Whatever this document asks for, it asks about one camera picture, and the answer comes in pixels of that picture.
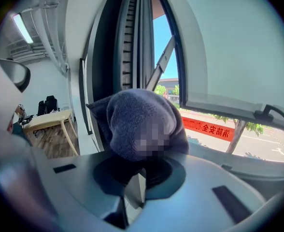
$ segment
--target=wooden floor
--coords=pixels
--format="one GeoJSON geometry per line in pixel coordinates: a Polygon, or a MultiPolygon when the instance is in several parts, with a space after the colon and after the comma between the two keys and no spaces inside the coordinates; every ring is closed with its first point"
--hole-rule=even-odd
{"type": "MultiPolygon", "coordinates": [[[[69,122],[65,122],[65,127],[74,148],[80,154],[78,139],[74,136],[69,122]]],[[[73,123],[73,127],[76,134],[78,134],[76,122],[73,123]]],[[[37,137],[32,132],[28,133],[27,136],[32,145],[43,149],[49,159],[74,156],[60,125],[46,128],[45,132],[43,130],[39,131],[37,137]]]]}

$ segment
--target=window handle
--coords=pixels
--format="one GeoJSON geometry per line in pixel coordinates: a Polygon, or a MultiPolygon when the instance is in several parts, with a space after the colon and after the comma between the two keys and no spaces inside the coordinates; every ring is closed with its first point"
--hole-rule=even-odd
{"type": "Polygon", "coordinates": [[[254,117],[256,119],[262,119],[262,120],[265,120],[265,121],[268,121],[268,122],[272,122],[273,119],[274,119],[274,116],[272,114],[270,114],[271,110],[277,112],[278,114],[280,114],[284,118],[284,112],[282,110],[280,110],[279,108],[271,106],[271,105],[266,105],[266,107],[264,108],[263,111],[256,110],[254,112],[254,117]]]}

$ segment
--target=person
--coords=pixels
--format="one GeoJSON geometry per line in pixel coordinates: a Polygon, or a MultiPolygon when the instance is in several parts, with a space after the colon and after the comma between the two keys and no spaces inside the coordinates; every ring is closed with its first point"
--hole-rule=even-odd
{"type": "Polygon", "coordinates": [[[26,116],[27,115],[24,106],[22,104],[19,104],[12,116],[7,131],[11,134],[24,138],[29,143],[29,145],[32,146],[28,137],[24,134],[23,128],[21,126],[21,123],[23,119],[26,118],[26,116]]]}

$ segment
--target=wooden table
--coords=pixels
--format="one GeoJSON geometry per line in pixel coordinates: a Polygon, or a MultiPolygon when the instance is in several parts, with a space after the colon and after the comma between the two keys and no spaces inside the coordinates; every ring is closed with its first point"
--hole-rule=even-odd
{"type": "Polygon", "coordinates": [[[70,148],[72,149],[73,153],[78,156],[78,153],[76,152],[70,137],[66,131],[66,127],[64,124],[65,120],[68,120],[71,126],[71,129],[73,130],[74,135],[76,136],[76,138],[78,138],[78,136],[75,133],[75,130],[73,128],[73,125],[71,123],[71,110],[64,110],[61,112],[56,112],[56,113],[51,113],[51,114],[44,114],[38,117],[34,117],[28,124],[26,124],[23,128],[23,132],[25,134],[29,133],[29,132],[33,132],[33,131],[37,131],[40,129],[44,129],[44,128],[48,128],[51,126],[56,126],[56,125],[61,125],[61,128],[65,134],[65,137],[70,145],[70,148]]]}

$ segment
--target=ceiling light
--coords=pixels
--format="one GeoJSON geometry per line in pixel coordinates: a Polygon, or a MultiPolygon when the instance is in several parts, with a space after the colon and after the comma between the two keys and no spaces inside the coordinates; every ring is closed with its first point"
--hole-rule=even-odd
{"type": "Polygon", "coordinates": [[[15,22],[15,24],[16,24],[17,28],[19,29],[19,31],[21,32],[21,34],[24,37],[25,41],[28,44],[34,43],[34,41],[32,41],[32,38],[31,38],[30,34],[27,31],[27,28],[25,27],[25,24],[23,22],[21,14],[14,15],[13,16],[13,21],[15,22]]]}

